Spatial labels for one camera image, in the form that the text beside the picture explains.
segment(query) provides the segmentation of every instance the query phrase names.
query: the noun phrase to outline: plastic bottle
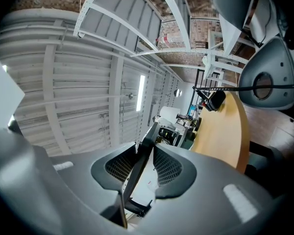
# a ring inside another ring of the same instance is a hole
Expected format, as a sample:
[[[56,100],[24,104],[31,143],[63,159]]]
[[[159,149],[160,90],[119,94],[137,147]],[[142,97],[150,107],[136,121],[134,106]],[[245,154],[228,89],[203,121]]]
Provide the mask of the plastic bottle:
[[[168,43],[181,43],[183,42],[183,39],[179,32],[174,33],[168,33],[160,36],[158,39],[156,39],[157,42],[161,44],[168,44]]]

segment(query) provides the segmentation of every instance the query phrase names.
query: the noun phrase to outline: white wall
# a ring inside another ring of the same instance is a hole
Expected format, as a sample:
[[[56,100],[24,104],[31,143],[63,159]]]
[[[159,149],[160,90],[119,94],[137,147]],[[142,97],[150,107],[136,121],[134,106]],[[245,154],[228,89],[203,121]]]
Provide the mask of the white wall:
[[[183,83],[181,84],[180,90],[182,90],[182,96],[178,96],[177,98],[174,99],[173,107],[174,108],[179,108],[181,110],[182,115],[186,115],[188,112],[188,107],[190,106],[190,102],[192,99],[193,95],[193,87],[194,84],[191,83]],[[198,95],[194,95],[193,103],[196,104]]]

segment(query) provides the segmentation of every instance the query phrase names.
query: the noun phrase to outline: wooden floor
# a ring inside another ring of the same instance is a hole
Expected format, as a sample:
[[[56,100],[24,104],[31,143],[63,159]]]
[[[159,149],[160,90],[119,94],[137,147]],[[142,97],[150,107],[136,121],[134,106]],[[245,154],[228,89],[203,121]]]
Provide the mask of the wooden floor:
[[[244,106],[251,141],[272,146],[287,159],[294,159],[294,119],[279,112]]]

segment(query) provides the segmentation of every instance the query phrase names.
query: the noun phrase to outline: table top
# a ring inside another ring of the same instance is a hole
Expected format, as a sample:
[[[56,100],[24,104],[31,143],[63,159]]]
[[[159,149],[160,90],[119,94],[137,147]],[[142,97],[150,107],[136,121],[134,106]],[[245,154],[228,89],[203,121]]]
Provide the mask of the table top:
[[[218,111],[202,110],[192,151],[220,159],[244,173],[250,141],[247,116],[238,96],[231,92],[225,94]]]

